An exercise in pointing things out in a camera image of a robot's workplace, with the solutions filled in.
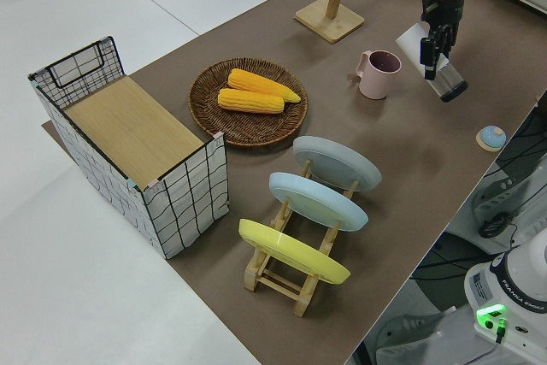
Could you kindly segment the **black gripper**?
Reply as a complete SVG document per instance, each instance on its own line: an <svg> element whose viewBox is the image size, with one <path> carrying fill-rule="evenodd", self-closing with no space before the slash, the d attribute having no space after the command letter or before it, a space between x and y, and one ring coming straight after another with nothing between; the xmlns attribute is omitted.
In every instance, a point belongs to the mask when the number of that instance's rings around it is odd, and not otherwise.
<svg viewBox="0 0 547 365"><path fill-rule="evenodd" d="M458 26L465 0L422 0L421 19L429 25L429 34L421 39L420 64L425 79L435 79L456 44Z"/></svg>

